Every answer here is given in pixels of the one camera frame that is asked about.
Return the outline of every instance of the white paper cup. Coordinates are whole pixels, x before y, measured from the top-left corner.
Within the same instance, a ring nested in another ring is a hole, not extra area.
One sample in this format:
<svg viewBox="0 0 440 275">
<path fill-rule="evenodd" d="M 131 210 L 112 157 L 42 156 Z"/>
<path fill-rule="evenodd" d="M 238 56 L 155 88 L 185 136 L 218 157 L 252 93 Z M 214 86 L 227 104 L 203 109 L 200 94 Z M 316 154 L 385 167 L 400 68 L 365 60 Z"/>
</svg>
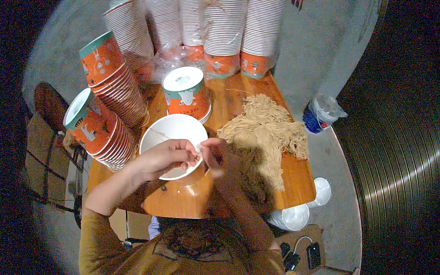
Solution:
<svg viewBox="0 0 440 275">
<path fill-rule="evenodd" d="M 208 134 L 203 125 L 194 117 L 185 114 L 171 114 L 157 120 L 147 129 L 140 142 L 139 153 L 142 154 L 168 139 L 187 139 L 194 145 L 196 151 L 200 152 L 200 143 L 208 139 Z M 181 179 L 191 174 L 202 161 L 203 158 L 200 158 L 194 167 L 189 166 L 186 171 L 181 168 L 174 168 L 160 176 L 159 179 Z"/>
<path fill-rule="evenodd" d="M 309 215 L 307 204 L 302 204 L 273 211 L 268 222 L 283 230 L 299 231 L 308 224 Z"/>
<path fill-rule="evenodd" d="M 329 182 L 324 178 L 315 179 L 316 199 L 307 203 L 309 208 L 315 208 L 325 205 L 331 197 L 331 188 Z"/>
</svg>

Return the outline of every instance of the wooden table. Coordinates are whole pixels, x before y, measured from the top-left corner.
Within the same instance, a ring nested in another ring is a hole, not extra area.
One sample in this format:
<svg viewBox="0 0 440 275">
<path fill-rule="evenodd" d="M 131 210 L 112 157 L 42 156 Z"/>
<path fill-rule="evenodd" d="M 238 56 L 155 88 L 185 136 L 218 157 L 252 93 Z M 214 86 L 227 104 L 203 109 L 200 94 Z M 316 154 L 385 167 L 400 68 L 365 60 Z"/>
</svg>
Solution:
<svg viewBox="0 0 440 275">
<path fill-rule="evenodd" d="M 250 94 L 264 93 L 288 110 L 286 102 L 270 74 L 257 81 L 238 73 L 227 79 L 209 80 L 205 84 L 208 97 L 213 104 L 211 117 L 204 124 L 209 136 L 215 136 L 218 129 L 243 112 L 242 99 Z M 167 105 L 160 85 L 152 85 L 148 89 L 148 94 L 152 96 L 149 106 L 151 119 L 147 125 L 150 126 L 166 115 Z M 138 133 L 139 141 L 146 129 L 147 127 Z M 276 209 L 301 205 L 316 198 L 308 160 L 300 160 L 291 153 L 283 153 L 281 168 L 284 171 L 282 178 L 284 179 L 285 191 L 275 191 Z M 91 191 L 112 174 L 104 165 L 93 160 L 90 167 L 88 190 Z M 164 183 L 166 183 L 165 191 L 165 188 L 160 188 Z M 189 186 L 176 181 L 159 181 L 145 185 L 127 198 L 120 208 L 139 213 L 147 212 L 155 216 L 176 218 L 212 216 L 209 215 L 208 208 L 215 209 L 215 216 L 230 214 L 221 197 L 215 190 L 212 190 L 212 177 L 209 171 L 200 180 Z"/>
</svg>

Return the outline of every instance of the brown sleeve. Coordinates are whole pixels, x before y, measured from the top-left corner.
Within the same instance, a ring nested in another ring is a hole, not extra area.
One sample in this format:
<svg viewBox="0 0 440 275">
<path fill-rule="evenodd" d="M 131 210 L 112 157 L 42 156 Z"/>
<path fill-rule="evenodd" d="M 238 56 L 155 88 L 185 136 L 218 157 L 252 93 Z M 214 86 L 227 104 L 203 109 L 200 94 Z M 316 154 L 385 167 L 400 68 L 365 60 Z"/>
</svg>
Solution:
<svg viewBox="0 0 440 275">
<path fill-rule="evenodd" d="M 81 220 L 79 269 L 81 274 L 113 273 L 128 257 L 108 217 L 88 213 Z"/>
<path fill-rule="evenodd" d="M 250 272 L 256 274 L 277 274 L 284 275 L 284 265 L 281 253 L 274 250 L 263 250 L 250 252 Z"/>
</svg>

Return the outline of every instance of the concrete floor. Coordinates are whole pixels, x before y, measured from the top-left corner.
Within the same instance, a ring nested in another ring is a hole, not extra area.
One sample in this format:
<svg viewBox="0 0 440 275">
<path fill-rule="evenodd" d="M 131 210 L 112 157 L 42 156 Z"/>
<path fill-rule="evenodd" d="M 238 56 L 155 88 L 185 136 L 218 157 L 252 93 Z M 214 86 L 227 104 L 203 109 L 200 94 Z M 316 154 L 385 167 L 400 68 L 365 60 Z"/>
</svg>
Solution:
<svg viewBox="0 0 440 275">
<path fill-rule="evenodd" d="M 375 19 L 369 20 L 363 39 L 359 29 L 366 22 L 372 1 L 305 1 L 303 10 L 287 1 L 280 57 L 275 80 L 295 120 L 317 91 L 337 95 L 362 55 Z M 64 0 L 50 17 L 36 42 L 26 68 L 22 94 L 34 111 L 33 90 L 46 81 L 72 102 L 86 86 L 78 50 L 105 32 L 100 15 L 108 1 Z M 314 223 L 324 229 L 328 266 L 353 270 L 359 267 L 362 233 L 359 207 L 350 171 L 332 129 L 309 135 L 310 167 L 313 177 L 329 180 L 332 198 L 327 205 L 311 210 Z M 78 273 L 80 231 L 73 214 L 50 206 L 34 207 L 37 223 L 52 248 L 53 256 L 67 273 Z"/>
</svg>

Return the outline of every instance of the curved metal wall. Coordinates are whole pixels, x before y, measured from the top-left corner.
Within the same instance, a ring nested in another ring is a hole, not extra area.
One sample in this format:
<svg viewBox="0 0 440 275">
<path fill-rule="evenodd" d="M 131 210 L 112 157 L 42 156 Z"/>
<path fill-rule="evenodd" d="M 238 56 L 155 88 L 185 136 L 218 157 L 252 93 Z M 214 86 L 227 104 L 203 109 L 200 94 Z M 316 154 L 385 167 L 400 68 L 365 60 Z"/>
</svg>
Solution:
<svg viewBox="0 0 440 275">
<path fill-rule="evenodd" d="M 334 130 L 359 200 L 364 273 L 419 274 L 438 251 L 440 89 L 430 8 L 390 3 L 337 98 L 349 114 Z"/>
</svg>

